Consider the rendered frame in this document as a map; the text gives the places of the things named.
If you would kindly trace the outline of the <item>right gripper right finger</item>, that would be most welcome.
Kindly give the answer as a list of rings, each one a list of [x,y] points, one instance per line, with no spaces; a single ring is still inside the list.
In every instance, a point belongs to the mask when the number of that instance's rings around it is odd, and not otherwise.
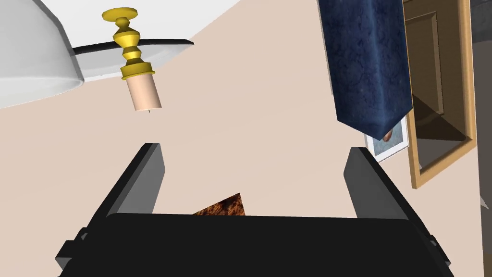
[[[420,217],[367,148],[350,148],[344,179],[357,217],[405,219],[423,230]]]

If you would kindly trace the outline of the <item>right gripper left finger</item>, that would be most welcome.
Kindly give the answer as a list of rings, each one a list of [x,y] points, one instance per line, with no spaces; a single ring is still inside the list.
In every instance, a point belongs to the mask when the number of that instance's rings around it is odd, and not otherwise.
[[[164,174],[160,144],[145,143],[103,200],[89,226],[95,227],[116,213],[151,214]]]

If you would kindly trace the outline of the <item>white framed picture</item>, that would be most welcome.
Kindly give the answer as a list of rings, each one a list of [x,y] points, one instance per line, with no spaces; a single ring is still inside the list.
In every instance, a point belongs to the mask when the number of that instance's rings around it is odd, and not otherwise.
[[[409,146],[406,116],[392,129],[388,141],[377,140],[364,135],[365,144],[377,162],[381,162]]]

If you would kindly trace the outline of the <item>brown textured object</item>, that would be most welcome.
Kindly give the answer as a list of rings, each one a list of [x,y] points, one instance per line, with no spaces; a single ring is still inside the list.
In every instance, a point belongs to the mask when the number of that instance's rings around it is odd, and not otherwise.
[[[240,193],[194,213],[194,215],[246,215]]]

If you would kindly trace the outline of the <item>wooden framed mirror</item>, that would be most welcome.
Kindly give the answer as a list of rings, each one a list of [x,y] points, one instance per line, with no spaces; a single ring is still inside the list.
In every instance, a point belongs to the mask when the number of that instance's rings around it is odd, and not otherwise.
[[[476,142],[469,0],[402,0],[413,109],[411,183],[418,189]]]

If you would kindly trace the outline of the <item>dark blue box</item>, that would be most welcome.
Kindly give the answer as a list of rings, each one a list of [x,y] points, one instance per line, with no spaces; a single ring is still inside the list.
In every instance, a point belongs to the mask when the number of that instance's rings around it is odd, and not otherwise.
[[[337,119],[382,139],[412,109],[402,0],[318,0]]]

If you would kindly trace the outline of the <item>yellow candlestick with pale candle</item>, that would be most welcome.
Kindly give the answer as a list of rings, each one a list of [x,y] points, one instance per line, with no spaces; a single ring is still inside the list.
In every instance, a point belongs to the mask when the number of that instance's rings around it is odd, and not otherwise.
[[[105,21],[114,22],[119,27],[112,39],[123,49],[126,64],[121,67],[122,80],[127,83],[134,108],[136,111],[150,111],[160,109],[162,105],[151,63],[141,58],[142,52],[138,47],[140,33],[130,27],[130,20],[137,16],[137,10],[130,7],[113,8],[102,14]]]

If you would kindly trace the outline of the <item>white plate with black rim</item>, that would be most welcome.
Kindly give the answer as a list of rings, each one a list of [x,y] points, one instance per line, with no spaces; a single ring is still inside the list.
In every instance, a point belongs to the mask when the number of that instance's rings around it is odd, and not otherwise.
[[[192,45],[194,43],[187,39],[141,39],[138,43],[141,58],[150,62],[154,70]],[[116,42],[76,47],[73,51],[86,82],[122,76],[120,68],[125,66],[126,59]]]

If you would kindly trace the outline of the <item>white bowl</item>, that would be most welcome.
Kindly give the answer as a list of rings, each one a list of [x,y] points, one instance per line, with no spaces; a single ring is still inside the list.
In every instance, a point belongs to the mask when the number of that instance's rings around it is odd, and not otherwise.
[[[0,109],[83,83],[64,28],[47,6],[41,0],[0,0]]]

